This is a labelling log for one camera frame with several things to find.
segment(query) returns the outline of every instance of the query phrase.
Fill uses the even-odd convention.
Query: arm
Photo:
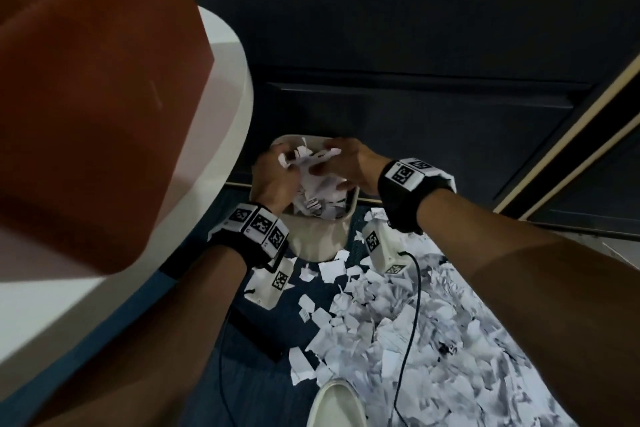
[[[300,184],[295,168],[264,153],[253,168],[253,200],[280,214]],[[213,350],[246,273],[233,249],[213,246],[174,290],[84,365],[48,400],[33,424],[156,426],[175,424]]]
[[[387,158],[355,139],[314,170],[377,194]],[[636,425],[640,273],[590,248],[487,212],[447,190],[418,222],[491,308],[581,426]]]

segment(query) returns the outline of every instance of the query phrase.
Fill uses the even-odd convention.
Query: person's right hand
[[[324,163],[311,167],[311,174],[324,176],[333,173],[347,180],[338,185],[338,190],[352,190],[358,186],[367,195],[378,195],[378,178],[390,159],[377,155],[354,138],[327,139],[324,147],[338,148],[342,152]]]

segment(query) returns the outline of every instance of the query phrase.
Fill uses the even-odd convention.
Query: white tabletop
[[[251,76],[231,27],[210,11],[200,8],[200,15],[215,62],[140,258],[120,273],[96,276],[82,264],[0,229],[0,400],[125,302],[187,237],[231,173],[251,121]]]

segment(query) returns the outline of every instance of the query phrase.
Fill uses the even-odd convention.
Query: pile of torn paper
[[[372,217],[385,218],[384,210],[373,209],[366,218]],[[418,327],[397,402],[409,425],[575,425],[438,247],[424,235],[404,235],[402,240],[418,259],[422,278]],[[342,265],[325,265],[328,278],[335,280],[341,271],[349,280],[329,312],[316,308],[306,295],[300,300],[303,321],[311,319],[319,327],[306,351],[315,353],[320,364],[314,371],[294,348],[291,376],[294,384],[316,379],[319,386],[332,378],[346,379],[362,400],[369,425],[383,427],[391,416],[418,306],[417,272],[414,268],[389,278],[367,269],[366,259],[364,267],[348,269],[344,255],[337,262]],[[392,425],[402,425],[396,414]]]
[[[337,185],[345,181],[334,175],[313,176],[309,168],[325,162],[340,154],[340,149],[323,149],[313,153],[307,146],[298,146],[294,150],[295,158],[287,160],[284,154],[279,156],[284,167],[296,165],[300,168],[300,189],[293,200],[295,214],[318,216],[325,220],[335,220],[346,213],[347,192],[338,191]]]

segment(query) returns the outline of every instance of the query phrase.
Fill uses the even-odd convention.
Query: white shoe
[[[367,427],[356,392],[345,380],[331,380],[318,391],[307,427]]]

